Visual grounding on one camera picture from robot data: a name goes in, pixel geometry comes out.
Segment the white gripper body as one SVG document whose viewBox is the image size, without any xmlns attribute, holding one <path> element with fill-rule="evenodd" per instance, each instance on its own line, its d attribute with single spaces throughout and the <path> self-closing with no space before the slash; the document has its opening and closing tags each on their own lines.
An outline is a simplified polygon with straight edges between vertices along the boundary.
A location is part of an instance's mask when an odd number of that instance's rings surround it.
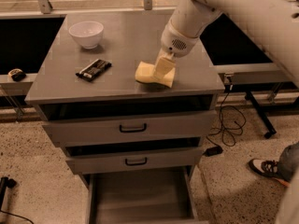
<svg viewBox="0 0 299 224">
<path fill-rule="evenodd" d="M 160 55 L 167 58 L 186 56 L 198 39 L 198 35 L 186 35 L 179 31 L 172 21 L 169 21 L 162 33 Z"/>
</svg>

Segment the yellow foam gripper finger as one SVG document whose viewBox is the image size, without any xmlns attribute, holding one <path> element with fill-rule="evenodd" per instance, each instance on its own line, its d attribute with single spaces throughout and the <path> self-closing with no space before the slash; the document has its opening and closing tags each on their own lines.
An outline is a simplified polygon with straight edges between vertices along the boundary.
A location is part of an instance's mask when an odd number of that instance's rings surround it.
<svg viewBox="0 0 299 224">
<path fill-rule="evenodd" d="M 174 54 L 160 49 L 153 68 L 153 77 L 157 80 L 173 80 L 175 69 Z"/>
</svg>

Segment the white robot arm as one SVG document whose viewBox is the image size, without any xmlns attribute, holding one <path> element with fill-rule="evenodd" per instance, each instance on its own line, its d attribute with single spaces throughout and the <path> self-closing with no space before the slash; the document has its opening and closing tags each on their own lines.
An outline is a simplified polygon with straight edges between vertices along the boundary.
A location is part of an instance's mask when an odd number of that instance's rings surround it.
<svg viewBox="0 0 299 224">
<path fill-rule="evenodd" d="M 181 0 L 165 26 L 157 64 L 190 52 L 204 29 L 224 13 L 249 33 L 299 86 L 299 25 L 294 5 L 283 0 Z"/>
</svg>

